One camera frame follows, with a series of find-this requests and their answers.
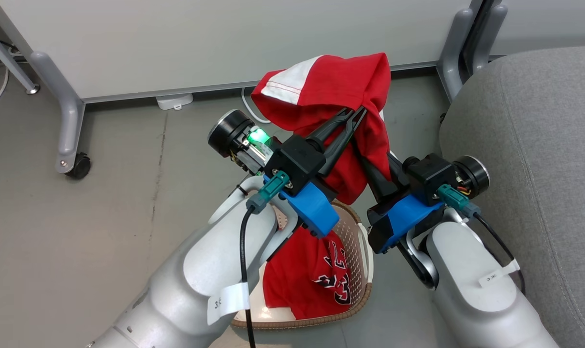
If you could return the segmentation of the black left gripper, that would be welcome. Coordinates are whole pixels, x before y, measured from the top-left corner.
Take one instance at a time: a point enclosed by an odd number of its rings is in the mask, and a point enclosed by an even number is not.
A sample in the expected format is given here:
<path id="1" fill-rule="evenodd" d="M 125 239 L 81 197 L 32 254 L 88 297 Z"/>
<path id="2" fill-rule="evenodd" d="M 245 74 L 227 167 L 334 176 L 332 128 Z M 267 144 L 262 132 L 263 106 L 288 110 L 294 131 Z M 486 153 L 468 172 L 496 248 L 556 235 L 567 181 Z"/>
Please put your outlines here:
<path id="1" fill-rule="evenodd" d="M 329 176 L 366 114 L 363 107 L 356 112 L 343 108 L 306 139 L 290 136 L 281 142 L 255 125 L 242 111 L 230 110 L 211 128 L 208 144 L 220 156 L 230 158 L 250 174 L 263 174 L 271 179 L 284 172 L 289 181 L 283 191 L 288 195 L 299 195 L 319 170 L 321 176 Z M 341 132 L 327 146 L 326 141 L 341 125 Z"/>

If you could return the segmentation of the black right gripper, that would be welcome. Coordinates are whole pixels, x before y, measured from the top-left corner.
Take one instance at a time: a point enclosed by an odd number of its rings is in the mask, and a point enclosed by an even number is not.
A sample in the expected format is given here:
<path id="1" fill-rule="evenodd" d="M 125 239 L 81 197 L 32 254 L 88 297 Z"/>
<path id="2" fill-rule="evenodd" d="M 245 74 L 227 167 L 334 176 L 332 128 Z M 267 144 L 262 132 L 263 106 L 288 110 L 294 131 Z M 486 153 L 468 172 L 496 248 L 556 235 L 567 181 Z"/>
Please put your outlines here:
<path id="1" fill-rule="evenodd" d="M 357 154 L 357 158 L 377 203 L 394 195 L 399 188 L 408 187 L 416 198 L 438 198 L 438 189 L 443 185 L 474 198 L 487 190 L 491 181 L 487 168 L 472 156 L 447 161 L 431 153 L 423 159 L 409 157 L 402 164 L 393 152 L 388 152 L 390 179 L 363 155 Z"/>

